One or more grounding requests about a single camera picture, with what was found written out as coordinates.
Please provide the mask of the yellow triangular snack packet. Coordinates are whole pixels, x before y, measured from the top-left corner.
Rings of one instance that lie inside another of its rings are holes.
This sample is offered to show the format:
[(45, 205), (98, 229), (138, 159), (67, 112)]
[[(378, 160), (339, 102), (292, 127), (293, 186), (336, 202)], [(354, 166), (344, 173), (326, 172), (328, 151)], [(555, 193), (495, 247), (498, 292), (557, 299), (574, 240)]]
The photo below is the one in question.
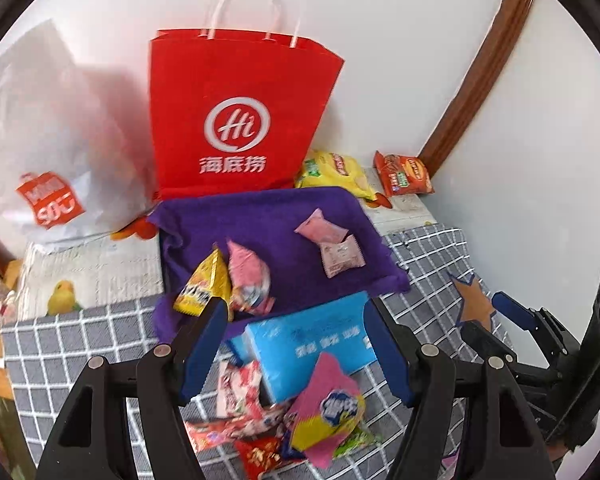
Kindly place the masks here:
[(212, 299), (222, 299), (230, 304), (230, 274), (220, 248), (201, 261), (176, 297), (173, 309), (186, 315), (199, 316)]

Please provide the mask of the pink red snack bag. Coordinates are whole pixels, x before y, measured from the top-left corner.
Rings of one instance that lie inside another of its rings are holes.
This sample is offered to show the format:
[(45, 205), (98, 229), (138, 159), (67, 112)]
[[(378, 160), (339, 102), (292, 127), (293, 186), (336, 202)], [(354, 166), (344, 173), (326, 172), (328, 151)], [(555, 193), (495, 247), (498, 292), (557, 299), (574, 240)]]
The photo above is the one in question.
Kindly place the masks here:
[(227, 241), (228, 272), (232, 292), (230, 308), (249, 315), (267, 315), (275, 299), (271, 296), (271, 272), (268, 265), (251, 249), (234, 240)]

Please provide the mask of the green snack bag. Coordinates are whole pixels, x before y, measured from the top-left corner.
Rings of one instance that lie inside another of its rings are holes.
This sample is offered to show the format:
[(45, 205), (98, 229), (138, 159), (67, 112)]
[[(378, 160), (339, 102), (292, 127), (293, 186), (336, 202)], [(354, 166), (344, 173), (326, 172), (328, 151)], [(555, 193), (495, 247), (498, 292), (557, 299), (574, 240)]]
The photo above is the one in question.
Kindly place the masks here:
[(352, 432), (336, 447), (332, 458), (338, 458), (361, 451), (363, 448), (378, 445), (380, 437), (370, 431), (370, 427), (366, 422), (359, 422)]

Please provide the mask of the white pink strawberry snack packet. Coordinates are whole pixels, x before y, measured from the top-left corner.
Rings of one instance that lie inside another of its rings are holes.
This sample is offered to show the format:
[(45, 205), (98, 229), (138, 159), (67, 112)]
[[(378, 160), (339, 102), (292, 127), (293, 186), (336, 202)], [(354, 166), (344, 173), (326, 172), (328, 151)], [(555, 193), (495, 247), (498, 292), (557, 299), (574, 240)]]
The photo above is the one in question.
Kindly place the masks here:
[(366, 265), (356, 238), (350, 234), (339, 243), (320, 243), (321, 258), (325, 274), (334, 278), (341, 272), (362, 268)]

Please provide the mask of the red long snack packet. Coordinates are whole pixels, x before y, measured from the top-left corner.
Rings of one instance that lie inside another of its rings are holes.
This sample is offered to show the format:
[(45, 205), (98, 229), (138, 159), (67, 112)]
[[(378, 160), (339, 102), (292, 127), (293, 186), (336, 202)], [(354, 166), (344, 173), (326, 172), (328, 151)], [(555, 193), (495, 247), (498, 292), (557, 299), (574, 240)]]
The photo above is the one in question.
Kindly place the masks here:
[(290, 403), (279, 403), (265, 408), (260, 418), (242, 415), (217, 419), (212, 422), (184, 422), (186, 434), (195, 453), (219, 445), (248, 439), (274, 430), (284, 419)]

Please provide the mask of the blue tissue pack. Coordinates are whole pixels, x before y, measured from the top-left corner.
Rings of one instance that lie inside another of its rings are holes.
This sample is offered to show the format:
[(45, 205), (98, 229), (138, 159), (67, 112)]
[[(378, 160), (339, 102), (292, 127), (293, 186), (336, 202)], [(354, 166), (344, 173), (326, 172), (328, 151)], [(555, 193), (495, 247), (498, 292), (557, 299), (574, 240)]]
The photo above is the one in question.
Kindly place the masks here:
[(352, 375), (376, 360), (366, 334), (366, 292), (306, 310), (248, 324), (226, 344), (238, 364), (260, 363), (262, 387), (271, 403), (290, 400), (306, 388), (321, 353), (334, 356)]

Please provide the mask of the pink yellow snack bag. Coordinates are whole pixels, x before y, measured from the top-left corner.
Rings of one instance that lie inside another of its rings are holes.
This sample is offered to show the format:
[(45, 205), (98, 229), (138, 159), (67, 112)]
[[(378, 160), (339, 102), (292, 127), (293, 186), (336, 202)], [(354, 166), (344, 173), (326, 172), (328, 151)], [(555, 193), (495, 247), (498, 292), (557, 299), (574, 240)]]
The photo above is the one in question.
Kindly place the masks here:
[(287, 412), (289, 444), (315, 467), (328, 468), (364, 413), (358, 384), (332, 354), (322, 352), (308, 385)]

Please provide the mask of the red small snack packet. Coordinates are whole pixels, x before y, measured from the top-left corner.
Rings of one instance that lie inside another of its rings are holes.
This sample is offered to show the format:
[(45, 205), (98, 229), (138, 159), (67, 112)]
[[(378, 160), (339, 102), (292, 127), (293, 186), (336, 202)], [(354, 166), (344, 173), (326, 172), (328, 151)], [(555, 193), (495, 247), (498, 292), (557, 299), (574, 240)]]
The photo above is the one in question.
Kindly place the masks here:
[(237, 440), (234, 447), (249, 480), (259, 480), (264, 474), (283, 465), (278, 437)]

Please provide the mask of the purple towel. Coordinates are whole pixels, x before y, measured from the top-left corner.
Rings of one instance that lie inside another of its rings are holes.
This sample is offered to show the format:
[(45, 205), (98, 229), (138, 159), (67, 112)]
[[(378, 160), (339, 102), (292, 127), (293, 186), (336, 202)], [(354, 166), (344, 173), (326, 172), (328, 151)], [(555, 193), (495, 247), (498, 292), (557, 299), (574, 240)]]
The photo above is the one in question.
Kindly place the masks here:
[[(365, 260), (362, 268), (334, 278), (325, 274), (320, 248), (296, 229), (319, 209), (348, 230)], [(271, 314), (286, 315), (355, 292), (372, 297), (408, 292), (410, 279), (394, 261), (363, 210), (343, 188), (287, 188), (201, 198), (165, 200), (149, 215), (159, 230), (164, 289), (152, 322), (162, 342), (170, 342), (185, 321), (172, 307), (176, 296), (213, 248), (235, 242), (255, 252), (270, 268)]]

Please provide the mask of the blue snack packet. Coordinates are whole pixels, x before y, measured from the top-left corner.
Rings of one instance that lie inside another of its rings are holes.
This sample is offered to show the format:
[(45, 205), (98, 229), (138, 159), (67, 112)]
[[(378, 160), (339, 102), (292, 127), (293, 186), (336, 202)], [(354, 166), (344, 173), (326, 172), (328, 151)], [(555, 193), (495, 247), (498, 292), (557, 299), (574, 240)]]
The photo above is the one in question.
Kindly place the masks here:
[(303, 462), (306, 456), (291, 445), (291, 431), (283, 424), (280, 426), (279, 455), (285, 462)]

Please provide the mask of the pink small snack packet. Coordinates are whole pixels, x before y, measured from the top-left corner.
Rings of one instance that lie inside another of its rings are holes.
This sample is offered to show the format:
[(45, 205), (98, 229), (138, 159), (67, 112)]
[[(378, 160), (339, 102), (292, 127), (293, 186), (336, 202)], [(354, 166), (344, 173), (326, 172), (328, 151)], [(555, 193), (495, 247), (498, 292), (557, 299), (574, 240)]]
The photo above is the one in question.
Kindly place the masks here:
[(343, 242), (348, 234), (347, 229), (326, 220), (321, 208), (316, 208), (300, 226), (294, 229), (294, 232), (315, 244), (338, 244)]

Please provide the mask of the orange chips bag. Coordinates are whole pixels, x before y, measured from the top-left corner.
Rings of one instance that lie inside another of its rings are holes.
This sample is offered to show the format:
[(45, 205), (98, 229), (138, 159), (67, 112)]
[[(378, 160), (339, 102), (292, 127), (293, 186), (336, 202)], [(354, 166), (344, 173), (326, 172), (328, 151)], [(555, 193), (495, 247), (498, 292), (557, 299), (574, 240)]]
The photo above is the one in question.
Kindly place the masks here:
[(417, 157), (376, 152), (374, 167), (388, 197), (434, 192), (429, 172)]

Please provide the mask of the yellow chips bag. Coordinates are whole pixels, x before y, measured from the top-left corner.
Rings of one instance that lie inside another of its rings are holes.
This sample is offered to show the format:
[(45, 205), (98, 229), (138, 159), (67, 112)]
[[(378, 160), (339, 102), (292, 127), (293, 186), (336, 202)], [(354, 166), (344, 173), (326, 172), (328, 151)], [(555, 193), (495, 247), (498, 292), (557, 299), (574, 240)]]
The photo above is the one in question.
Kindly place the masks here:
[(295, 188), (336, 186), (361, 200), (376, 200), (362, 166), (355, 158), (328, 151), (310, 151), (294, 180)]

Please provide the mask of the white Miniso plastic bag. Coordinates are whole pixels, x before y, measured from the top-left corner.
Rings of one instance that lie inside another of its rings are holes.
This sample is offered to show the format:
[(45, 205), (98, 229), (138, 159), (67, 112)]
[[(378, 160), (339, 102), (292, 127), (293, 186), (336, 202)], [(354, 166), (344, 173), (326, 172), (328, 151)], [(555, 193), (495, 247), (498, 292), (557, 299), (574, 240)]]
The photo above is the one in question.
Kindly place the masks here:
[(51, 21), (0, 55), (0, 243), (114, 232), (151, 205), (148, 99), (128, 74), (78, 64)]

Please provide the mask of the red Haidilao paper bag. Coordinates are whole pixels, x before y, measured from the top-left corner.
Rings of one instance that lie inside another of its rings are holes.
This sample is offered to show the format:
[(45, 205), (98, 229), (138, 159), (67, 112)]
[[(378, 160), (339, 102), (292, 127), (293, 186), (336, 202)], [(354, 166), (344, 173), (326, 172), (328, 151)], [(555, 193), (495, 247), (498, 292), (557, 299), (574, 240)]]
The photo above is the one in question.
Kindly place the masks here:
[(201, 28), (151, 41), (149, 108), (159, 200), (289, 188), (343, 66), (298, 32)]

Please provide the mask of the brown wooden door frame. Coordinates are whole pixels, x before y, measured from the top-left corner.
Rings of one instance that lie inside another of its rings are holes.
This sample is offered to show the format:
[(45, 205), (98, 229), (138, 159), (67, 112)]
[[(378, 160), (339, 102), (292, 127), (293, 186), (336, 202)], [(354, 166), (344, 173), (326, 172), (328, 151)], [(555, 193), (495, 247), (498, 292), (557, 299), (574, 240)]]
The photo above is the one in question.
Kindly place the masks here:
[(430, 177), (443, 166), (486, 102), (527, 23), (534, 0), (501, 0), (490, 29), (418, 157)]

